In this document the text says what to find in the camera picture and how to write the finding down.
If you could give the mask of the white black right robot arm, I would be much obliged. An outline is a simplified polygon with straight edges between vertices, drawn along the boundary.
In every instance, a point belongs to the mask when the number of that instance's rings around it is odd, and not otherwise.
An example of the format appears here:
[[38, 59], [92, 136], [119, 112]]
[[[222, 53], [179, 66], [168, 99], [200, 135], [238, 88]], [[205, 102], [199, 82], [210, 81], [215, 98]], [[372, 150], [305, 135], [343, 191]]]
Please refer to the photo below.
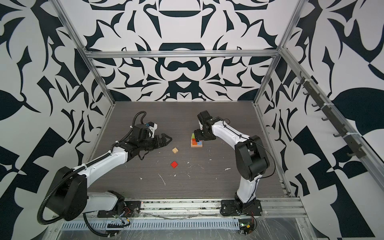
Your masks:
[[270, 162], [269, 153], [258, 136], [249, 136], [230, 126], [230, 121], [212, 117], [208, 111], [197, 115], [199, 128], [194, 131], [195, 139], [213, 141], [220, 138], [235, 151], [236, 167], [241, 175], [240, 185], [235, 193], [238, 209], [245, 208], [256, 199], [259, 181], [265, 176]]

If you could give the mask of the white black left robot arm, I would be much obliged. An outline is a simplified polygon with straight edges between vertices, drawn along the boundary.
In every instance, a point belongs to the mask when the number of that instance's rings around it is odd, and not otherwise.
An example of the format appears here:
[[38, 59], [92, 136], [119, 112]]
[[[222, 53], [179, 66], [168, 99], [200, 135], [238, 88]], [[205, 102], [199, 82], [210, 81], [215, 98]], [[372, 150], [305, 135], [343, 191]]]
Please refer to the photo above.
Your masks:
[[153, 137], [130, 134], [97, 159], [72, 169], [59, 169], [38, 209], [38, 223], [49, 225], [61, 219], [71, 221], [85, 213], [113, 210], [120, 195], [113, 191], [91, 194], [88, 188], [109, 171], [139, 156], [141, 151], [149, 153], [167, 146], [172, 140], [166, 134]]

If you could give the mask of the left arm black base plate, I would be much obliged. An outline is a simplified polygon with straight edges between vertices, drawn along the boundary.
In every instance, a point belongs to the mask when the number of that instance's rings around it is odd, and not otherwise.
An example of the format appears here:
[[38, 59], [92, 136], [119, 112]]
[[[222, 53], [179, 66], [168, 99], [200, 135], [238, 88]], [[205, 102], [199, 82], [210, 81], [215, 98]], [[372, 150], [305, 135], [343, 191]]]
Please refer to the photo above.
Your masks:
[[141, 211], [141, 201], [120, 201], [110, 211], [99, 211], [98, 218], [131, 218]]

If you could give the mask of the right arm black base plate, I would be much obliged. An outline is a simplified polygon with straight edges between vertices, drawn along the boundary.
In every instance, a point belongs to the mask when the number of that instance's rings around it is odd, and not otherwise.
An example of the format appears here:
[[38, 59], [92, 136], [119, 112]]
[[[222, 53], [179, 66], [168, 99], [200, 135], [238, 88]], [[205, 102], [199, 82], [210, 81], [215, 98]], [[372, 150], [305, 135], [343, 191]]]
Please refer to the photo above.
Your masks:
[[238, 200], [221, 200], [220, 214], [222, 216], [261, 216], [263, 212], [260, 200], [253, 199], [249, 203]]

